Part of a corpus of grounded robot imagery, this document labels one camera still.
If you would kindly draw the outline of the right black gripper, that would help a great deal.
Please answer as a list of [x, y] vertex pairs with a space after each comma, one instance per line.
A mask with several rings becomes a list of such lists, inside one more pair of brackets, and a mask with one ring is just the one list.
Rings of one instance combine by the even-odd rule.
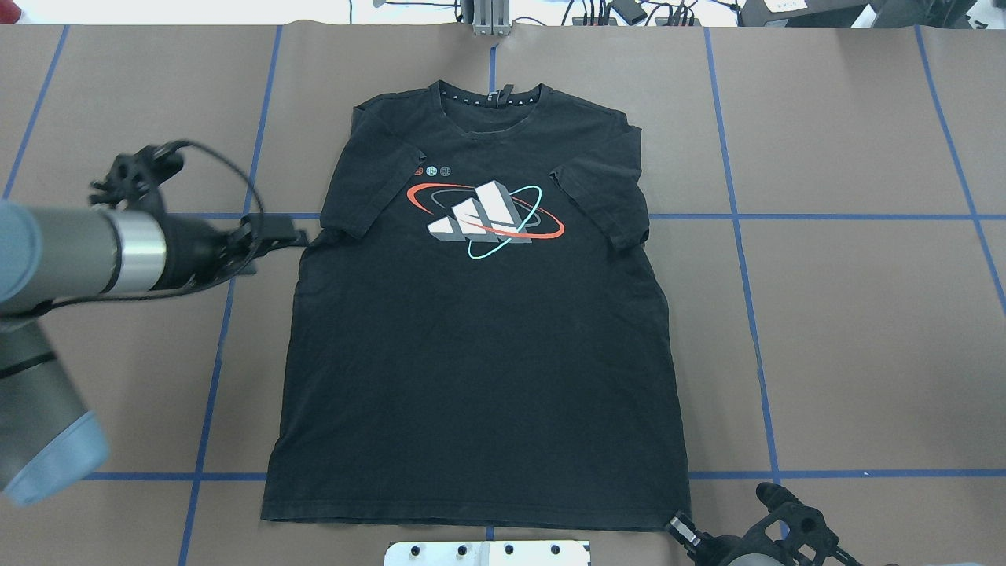
[[702, 537], [688, 513], [677, 511], [665, 531], [686, 551], [695, 565], [794, 565], [783, 547], [766, 535]]

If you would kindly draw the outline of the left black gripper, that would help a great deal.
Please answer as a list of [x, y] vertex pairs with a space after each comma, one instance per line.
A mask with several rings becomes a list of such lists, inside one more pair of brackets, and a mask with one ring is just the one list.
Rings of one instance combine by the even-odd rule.
[[185, 288], [241, 274], [258, 248], [305, 248], [310, 239], [294, 219], [252, 219], [230, 232], [204, 219], [168, 214], [161, 218], [166, 255], [161, 286]]

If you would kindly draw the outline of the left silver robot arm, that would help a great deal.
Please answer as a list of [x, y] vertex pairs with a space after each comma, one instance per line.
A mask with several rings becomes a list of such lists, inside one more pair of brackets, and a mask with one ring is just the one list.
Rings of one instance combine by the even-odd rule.
[[129, 207], [2, 203], [2, 495], [39, 504], [105, 464], [110, 445], [46, 328], [86, 304], [166, 300], [255, 273], [280, 248], [305, 247], [287, 215], [246, 215], [220, 230], [193, 215]]

